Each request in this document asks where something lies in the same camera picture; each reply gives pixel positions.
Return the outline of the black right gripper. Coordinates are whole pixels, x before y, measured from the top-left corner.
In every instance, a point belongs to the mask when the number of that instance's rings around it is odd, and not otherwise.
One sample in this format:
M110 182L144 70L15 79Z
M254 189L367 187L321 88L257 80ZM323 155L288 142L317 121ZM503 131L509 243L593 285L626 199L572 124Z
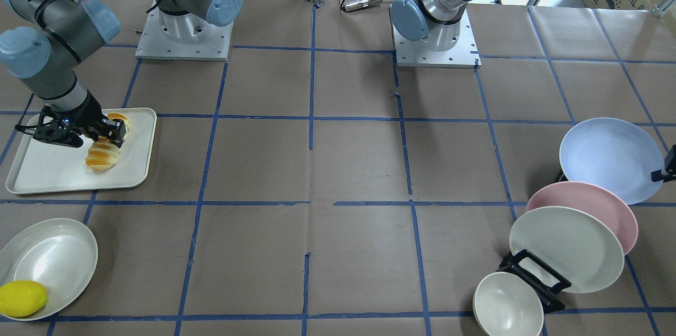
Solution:
M72 110L57 110L56 104L47 102L41 109L36 126L15 125L15 130L32 136L40 143L66 147L82 147L84 135L94 141L112 143L121 148L125 124L120 120L104 119L99 102L87 95L84 102Z

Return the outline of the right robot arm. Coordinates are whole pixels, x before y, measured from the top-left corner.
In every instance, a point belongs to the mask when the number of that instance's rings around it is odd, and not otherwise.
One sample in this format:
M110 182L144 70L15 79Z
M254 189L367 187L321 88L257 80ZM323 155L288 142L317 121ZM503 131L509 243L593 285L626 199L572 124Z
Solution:
M116 14L90 0L2 0L32 23L2 33L2 64L44 101L39 121L15 129L44 144L78 148L83 137L116 147L125 142L130 124L104 114L78 80L75 67L109 44L121 31ZM185 40L205 25L225 27L238 16L243 0L155 0L163 27L172 40Z

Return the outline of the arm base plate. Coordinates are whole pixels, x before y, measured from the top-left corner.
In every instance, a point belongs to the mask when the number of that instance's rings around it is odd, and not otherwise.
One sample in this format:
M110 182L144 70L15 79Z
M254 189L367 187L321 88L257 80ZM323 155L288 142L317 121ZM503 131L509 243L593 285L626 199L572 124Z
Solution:
M135 56L160 61L227 61L233 23L217 27L193 14L172 16L159 8L147 17Z
M429 35L420 41L404 38L392 28L398 66L474 68L481 66L475 35L466 6L461 20L453 25L431 25Z

